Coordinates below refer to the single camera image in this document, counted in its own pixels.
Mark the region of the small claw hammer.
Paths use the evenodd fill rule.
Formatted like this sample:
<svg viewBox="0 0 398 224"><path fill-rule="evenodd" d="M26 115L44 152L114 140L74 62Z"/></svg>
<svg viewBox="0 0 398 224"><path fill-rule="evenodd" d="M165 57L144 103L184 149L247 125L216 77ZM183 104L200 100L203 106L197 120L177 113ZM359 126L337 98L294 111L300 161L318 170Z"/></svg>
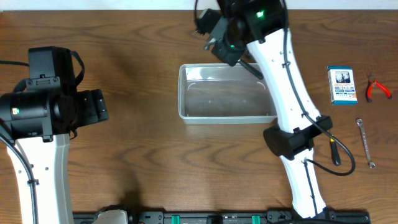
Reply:
<svg viewBox="0 0 398 224"><path fill-rule="evenodd" d="M262 80L264 78L263 74L259 70L241 60L245 49L230 44L225 39L216 39L215 37L209 36L204 49L209 50L211 46L213 47L211 53L221 62L226 63L231 67L238 63L257 79Z"/></svg>

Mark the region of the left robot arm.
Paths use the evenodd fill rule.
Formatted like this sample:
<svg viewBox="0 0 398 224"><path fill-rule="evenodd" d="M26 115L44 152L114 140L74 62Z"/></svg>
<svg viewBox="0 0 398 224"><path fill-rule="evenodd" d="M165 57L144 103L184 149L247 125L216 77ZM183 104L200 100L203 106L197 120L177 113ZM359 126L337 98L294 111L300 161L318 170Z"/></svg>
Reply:
<svg viewBox="0 0 398 224"><path fill-rule="evenodd" d="M1 95L1 141L14 167L23 223L73 223L68 152L82 126L109 119L99 89L78 91L79 54L63 47L29 49L29 77Z"/></svg>

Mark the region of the blue white cardboard box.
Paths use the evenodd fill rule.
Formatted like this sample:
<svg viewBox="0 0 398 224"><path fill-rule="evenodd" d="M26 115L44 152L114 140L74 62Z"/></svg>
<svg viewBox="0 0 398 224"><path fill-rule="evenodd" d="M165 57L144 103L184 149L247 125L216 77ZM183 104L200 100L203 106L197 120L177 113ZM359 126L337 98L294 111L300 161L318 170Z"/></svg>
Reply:
<svg viewBox="0 0 398 224"><path fill-rule="evenodd" d="M332 105L357 105L353 69L347 66L327 66Z"/></svg>

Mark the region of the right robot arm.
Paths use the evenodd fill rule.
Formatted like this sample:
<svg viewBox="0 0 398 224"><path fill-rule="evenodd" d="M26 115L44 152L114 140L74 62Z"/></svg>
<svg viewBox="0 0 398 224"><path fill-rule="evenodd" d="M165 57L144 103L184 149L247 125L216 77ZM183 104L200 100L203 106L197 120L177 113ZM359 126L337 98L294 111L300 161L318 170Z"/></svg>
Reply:
<svg viewBox="0 0 398 224"><path fill-rule="evenodd" d="M218 1L220 9L195 14L197 31L209 34L208 48L236 65L245 52L257 62L274 102L277 125L264 130L268 148L284 165L300 218L318 218L326 204L318 188L314 138L328 134L329 116L320 114L307 92L292 51L285 1Z"/></svg>

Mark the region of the clear plastic container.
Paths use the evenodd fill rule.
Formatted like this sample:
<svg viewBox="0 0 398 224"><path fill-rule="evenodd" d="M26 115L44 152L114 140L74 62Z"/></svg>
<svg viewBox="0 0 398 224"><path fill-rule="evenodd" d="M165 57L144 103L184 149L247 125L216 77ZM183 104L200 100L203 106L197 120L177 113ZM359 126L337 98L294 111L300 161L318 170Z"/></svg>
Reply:
<svg viewBox="0 0 398 224"><path fill-rule="evenodd" d="M225 63L181 65L178 113L185 124L268 124L277 118L265 81Z"/></svg>

